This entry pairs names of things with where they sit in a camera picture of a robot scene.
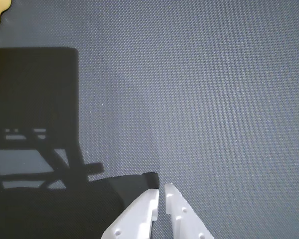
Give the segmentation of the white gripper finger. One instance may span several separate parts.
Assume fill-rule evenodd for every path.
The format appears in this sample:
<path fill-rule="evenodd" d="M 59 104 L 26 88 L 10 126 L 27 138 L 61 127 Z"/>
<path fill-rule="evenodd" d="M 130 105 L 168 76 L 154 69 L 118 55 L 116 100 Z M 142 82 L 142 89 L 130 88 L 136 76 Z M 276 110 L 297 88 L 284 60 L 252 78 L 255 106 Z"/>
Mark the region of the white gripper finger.
<path fill-rule="evenodd" d="M 171 183 L 164 185 L 166 213 L 170 215 L 175 239 L 212 239 L 207 229 L 180 191 Z"/>
<path fill-rule="evenodd" d="M 138 196 L 103 232 L 102 239 L 149 239 L 158 218 L 159 189 Z"/>

